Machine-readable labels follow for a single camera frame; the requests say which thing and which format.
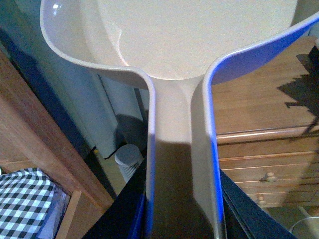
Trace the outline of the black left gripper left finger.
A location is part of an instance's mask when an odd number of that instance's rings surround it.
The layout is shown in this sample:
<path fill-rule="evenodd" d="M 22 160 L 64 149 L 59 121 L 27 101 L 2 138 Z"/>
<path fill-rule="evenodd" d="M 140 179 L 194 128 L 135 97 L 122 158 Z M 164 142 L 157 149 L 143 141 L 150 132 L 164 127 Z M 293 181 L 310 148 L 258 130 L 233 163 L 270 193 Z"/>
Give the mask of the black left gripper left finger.
<path fill-rule="evenodd" d="M 144 160 L 85 239 L 143 239 L 147 161 Z"/>

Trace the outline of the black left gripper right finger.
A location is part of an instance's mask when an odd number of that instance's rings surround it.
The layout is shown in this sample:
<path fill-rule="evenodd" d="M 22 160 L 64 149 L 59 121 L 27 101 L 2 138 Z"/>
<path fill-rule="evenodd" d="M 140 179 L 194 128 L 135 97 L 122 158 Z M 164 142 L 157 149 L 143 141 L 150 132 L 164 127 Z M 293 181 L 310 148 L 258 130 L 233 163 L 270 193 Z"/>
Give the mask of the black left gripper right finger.
<path fill-rule="evenodd" d="M 229 239 L 294 239 L 223 171 L 220 172 L 226 232 Z"/>

